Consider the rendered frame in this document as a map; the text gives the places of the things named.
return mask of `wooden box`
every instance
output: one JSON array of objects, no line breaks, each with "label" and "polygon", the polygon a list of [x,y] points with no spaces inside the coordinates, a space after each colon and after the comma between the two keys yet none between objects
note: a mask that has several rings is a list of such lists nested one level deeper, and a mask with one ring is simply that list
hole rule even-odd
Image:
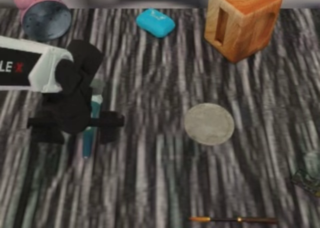
[{"label": "wooden box", "polygon": [[209,0],[204,38],[236,63],[269,43],[282,0]]}]

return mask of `red x letter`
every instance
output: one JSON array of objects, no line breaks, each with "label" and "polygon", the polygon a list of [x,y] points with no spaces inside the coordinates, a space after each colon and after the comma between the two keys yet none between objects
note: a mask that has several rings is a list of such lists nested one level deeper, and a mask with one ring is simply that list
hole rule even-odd
[{"label": "red x letter", "polygon": [[15,64],[15,72],[16,73],[22,73],[22,67],[24,66],[23,63],[16,63]]}]

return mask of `pink toy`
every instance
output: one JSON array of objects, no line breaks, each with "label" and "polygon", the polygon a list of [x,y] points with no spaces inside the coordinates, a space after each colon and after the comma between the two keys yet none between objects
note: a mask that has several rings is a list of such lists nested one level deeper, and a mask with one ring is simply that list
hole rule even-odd
[{"label": "pink toy", "polygon": [[24,32],[37,41],[64,35],[72,22],[71,11],[61,0],[14,0],[21,11]]}]

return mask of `orange wooden cube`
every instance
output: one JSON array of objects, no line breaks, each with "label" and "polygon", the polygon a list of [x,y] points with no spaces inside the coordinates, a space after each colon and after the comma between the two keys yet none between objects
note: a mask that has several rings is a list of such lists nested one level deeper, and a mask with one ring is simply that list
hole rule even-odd
[{"label": "orange wooden cube", "polygon": [[209,0],[204,38],[236,63],[269,43],[282,0]]}]

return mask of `teal marker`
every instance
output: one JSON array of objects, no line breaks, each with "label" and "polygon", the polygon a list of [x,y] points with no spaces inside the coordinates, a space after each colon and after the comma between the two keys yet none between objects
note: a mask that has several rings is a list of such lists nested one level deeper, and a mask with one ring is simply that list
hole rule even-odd
[{"label": "teal marker", "polygon": [[[91,117],[98,118],[100,113],[100,107],[103,99],[101,95],[93,95],[91,99]],[[89,158],[91,156],[92,146],[94,144],[95,134],[97,128],[88,127],[83,132],[83,147],[82,147],[82,156],[84,158]]]}]

